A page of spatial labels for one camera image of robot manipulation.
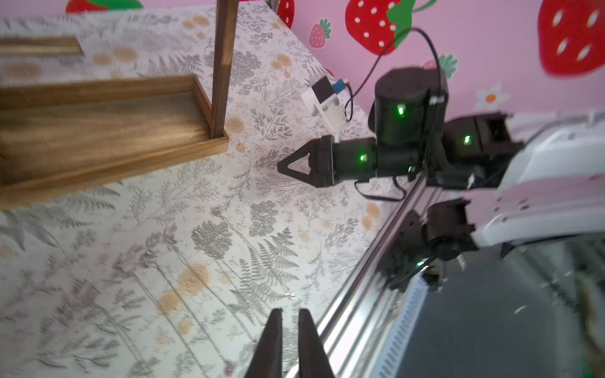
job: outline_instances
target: wooden post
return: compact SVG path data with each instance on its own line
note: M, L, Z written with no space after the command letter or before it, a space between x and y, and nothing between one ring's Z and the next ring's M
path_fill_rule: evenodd
M211 138L224 136L227 94L237 26L239 0L217 1L217 31L214 42L214 76L212 78Z

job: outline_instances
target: wooden stick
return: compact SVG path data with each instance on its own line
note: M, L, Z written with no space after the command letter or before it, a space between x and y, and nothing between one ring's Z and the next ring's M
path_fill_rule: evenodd
M75 37L0 38L0 56L82 55Z
M211 138L224 135L229 77L233 60L237 5L239 0L218 0L217 32L214 42L214 76L212 78Z

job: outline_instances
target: pink wall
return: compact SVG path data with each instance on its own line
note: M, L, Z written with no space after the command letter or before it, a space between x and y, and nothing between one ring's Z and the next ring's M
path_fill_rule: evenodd
M309 47L309 33L320 19L332 23L330 39L322 49L309 48L336 77L346 77L353 90L361 84L376 55L371 54L348 33L345 26L347 0L294 0L296 13L292 30ZM391 0L366 0L379 5ZM417 0L415 7L424 0ZM605 49L605 0L577 0L600 8L600 27ZM605 108L605 68L580 77L548 76L540 63L537 19L541 0L437 0L430 8L413 13L413 25L423 28L439 54L458 58L457 71L449 81L448 116L473 112L479 97L496 83L510 100L499 108L505 111L562 111ZM376 79L390 68L422 65L432 59L418 34L410 34L399 48L381 59L372 79L358 94L358 102L369 111Z
M0 0L0 19L65 13L69 0ZM143 8L170 8L216 4L216 0L140 0Z

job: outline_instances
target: white flower decal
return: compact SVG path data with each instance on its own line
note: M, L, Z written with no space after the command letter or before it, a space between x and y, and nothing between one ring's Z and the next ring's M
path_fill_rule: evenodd
M501 103L511 99L510 94L502 92L502 83L494 84L489 91L478 90L476 94L475 110L498 110Z

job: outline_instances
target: tablecloth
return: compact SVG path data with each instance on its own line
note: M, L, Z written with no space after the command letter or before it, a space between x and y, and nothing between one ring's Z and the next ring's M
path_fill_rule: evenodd
M215 15L209 5L5 21L3 36L75 35L85 55L1 59L0 85L195 73L211 93ZM0 375L242 376L274 307L291 366L297 309L321 318L390 211L351 183L320 190L276 171L328 133L300 99L324 74L264 2L242 3L227 153L5 211ZM356 108L342 137L367 135L366 123Z

